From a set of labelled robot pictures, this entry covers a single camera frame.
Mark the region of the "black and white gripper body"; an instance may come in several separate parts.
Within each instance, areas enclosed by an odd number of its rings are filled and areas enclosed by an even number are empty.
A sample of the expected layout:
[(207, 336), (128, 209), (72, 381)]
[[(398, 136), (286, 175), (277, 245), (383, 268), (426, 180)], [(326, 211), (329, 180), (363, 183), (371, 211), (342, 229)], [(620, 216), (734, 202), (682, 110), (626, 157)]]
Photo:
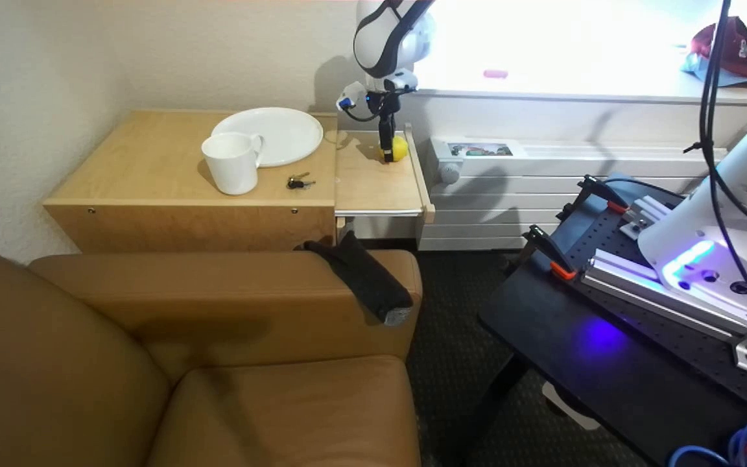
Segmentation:
[(418, 76), (409, 71), (398, 71), (387, 78), (354, 81), (338, 96), (338, 110), (354, 122), (383, 122), (399, 113), (399, 100), (416, 89)]

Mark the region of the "robot base mounting platform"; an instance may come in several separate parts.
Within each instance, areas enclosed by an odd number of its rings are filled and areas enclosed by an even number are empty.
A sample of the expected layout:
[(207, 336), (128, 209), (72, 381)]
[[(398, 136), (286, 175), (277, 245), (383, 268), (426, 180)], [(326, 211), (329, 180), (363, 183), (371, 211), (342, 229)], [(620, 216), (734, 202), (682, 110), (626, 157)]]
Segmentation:
[(487, 393), (494, 403), (538, 372), (657, 467), (679, 447), (719, 447), (747, 427), (747, 372), (731, 364), (726, 329), (590, 281), (600, 246), (638, 255), (605, 198), (584, 190), (557, 212), (551, 242), (566, 262), (527, 245), (481, 315), (511, 351)]

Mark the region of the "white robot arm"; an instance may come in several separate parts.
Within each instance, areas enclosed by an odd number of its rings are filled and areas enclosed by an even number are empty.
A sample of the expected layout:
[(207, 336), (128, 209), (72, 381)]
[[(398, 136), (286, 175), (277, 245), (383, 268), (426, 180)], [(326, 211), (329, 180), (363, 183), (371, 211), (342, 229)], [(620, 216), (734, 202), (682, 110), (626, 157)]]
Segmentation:
[(354, 62), (363, 83), (350, 83), (334, 107), (354, 122), (380, 126), (380, 149), (387, 163), (398, 161), (399, 100), (418, 89), (413, 67), (431, 52), (433, 0), (359, 0)]

